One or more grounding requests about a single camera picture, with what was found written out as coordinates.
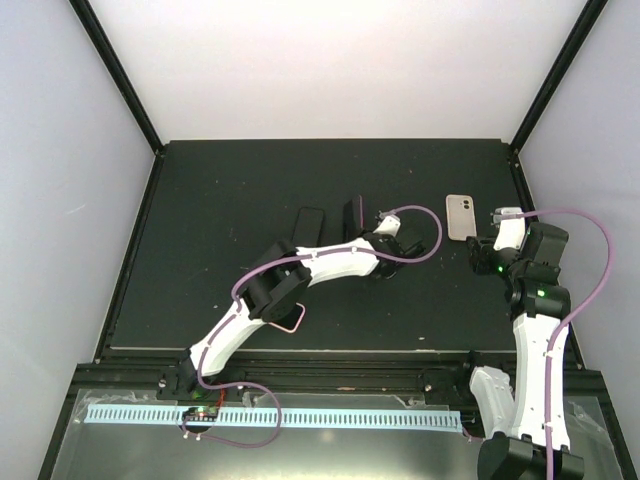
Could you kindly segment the black phone case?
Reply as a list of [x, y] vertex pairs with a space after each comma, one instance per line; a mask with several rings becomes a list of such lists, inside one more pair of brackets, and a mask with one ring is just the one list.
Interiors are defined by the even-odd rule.
[[291, 241], [298, 247], [318, 247], [321, 242], [325, 212], [319, 208], [301, 207], [298, 211]]

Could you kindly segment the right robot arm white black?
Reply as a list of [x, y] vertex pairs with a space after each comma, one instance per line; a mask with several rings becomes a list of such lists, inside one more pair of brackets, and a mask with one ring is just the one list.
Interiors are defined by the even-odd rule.
[[585, 466], [572, 454], [564, 416], [563, 360], [571, 310], [560, 286], [568, 233], [513, 214], [494, 218], [493, 237], [470, 237], [470, 264], [478, 275], [506, 285], [516, 343], [516, 375], [489, 366], [460, 372], [457, 396], [479, 407], [485, 439], [480, 479], [581, 479]]

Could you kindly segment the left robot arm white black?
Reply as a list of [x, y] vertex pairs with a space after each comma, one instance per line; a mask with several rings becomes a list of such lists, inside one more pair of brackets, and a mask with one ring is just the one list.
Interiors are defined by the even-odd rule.
[[319, 283], [346, 277], [391, 278], [406, 264], [433, 253], [409, 231], [367, 232], [347, 243], [296, 247], [279, 241], [231, 290], [229, 310], [202, 340], [185, 350], [179, 386], [193, 399], [207, 397], [232, 354], [258, 329], [270, 325], [293, 332], [304, 314], [300, 299]]

